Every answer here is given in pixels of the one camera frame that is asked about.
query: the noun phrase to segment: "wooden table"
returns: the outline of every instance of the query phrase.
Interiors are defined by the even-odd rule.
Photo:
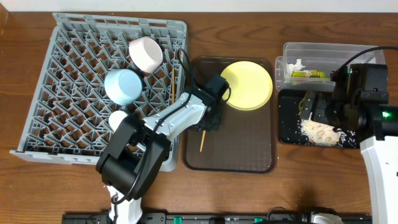
[[[6,20],[4,15],[2,9],[0,222],[60,223],[66,212],[107,210],[109,193],[94,166],[26,162],[9,154],[21,138],[55,22],[46,12],[12,12]],[[185,21],[191,58],[260,57],[274,63],[286,42],[398,45],[398,14],[106,15]],[[398,104],[398,52],[385,51],[385,56],[391,103]],[[277,167],[267,175],[198,172],[179,159],[173,172],[158,175],[142,207],[169,213],[266,213],[275,206],[371,212],[368,177],[359,150],[278,143],[277,151]]]

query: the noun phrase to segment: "plastic bin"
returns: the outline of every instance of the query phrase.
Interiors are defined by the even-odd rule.
[[[284,45],[283,56],[275,61],[275,88],[292,90],[333,91],[334,82],[321,78],[294,78],[287,73],[287,64],[295,64],[297,59],[302,59],[303,70],[318,70],[330,72],[342,66],[355,54],[372,48],[369,45],[352,44],[322,44],[322,43],[294,43]],[[368,52],[351,63],[380,63],[385,64],[382,50]]]
[[[12,154],[34,162],[96,164],[113,132],[109,115],[124,110],[143,118],[171,104],[171,83],[179,97],[185,73],[175,53],[187,50],[187,26],[181,21],[130,17],[53,14],[54,28],[18,149]],[[128,46],[149,36],[164,51],[153,73],[140,71]],[[108,71],[127,68],[142,78],[143,92],[132,105],[113,103],[104,90]],[[172,80],[172,69],[175,80]],[[177,165],[178,140],[160,170]]]

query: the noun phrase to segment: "green object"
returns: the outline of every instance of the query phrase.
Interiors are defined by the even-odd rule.
[[[292,77],[295,78],[328,78],[325,72],[316,70],[294,71]]]
[[[254,223],[262,222],[262,218],[254,218]]]
[[[386,111],[383,111],[383,117],[388,118],[388,117],[390,117],[390,116],[391,116],[390,113],[388,113],[388,112],[386,112]]]
[[[182,224],[182,217],[174,217],[174,224]]]

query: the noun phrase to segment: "brown tray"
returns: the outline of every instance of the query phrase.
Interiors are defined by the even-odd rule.
[[[198,57],[192,61],[195,80],[204,85],[213,75],[220,75],[230,64],[254,62],[264,67],[274,81],[273,66],[259,58]],[[253,111],[240,111],[225,104],[218,131],[206,132],[200,152],[202,131],[188,130],[183,146],[183,162],[193,170],[249,172],[265,174],[275,168],[276,100]]]

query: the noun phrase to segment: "yellow plate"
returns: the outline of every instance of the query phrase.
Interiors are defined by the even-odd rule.
[[[233,108],[249,111],[267,103],[272,94],[272,80],[267,70],[253,62],[236,62],[221,73],[231,87],[227,104]],[[223,95],[228,98],[229,91]]]

